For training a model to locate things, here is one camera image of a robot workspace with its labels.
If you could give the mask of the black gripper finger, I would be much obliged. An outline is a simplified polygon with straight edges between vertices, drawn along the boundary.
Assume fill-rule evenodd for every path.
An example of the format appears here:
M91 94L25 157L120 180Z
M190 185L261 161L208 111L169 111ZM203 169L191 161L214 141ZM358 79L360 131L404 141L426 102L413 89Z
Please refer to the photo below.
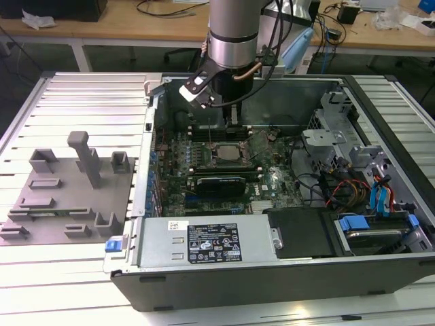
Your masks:
M227 128L233 126L240 126L242 112L242 103L227 105L224 108L224 122Z

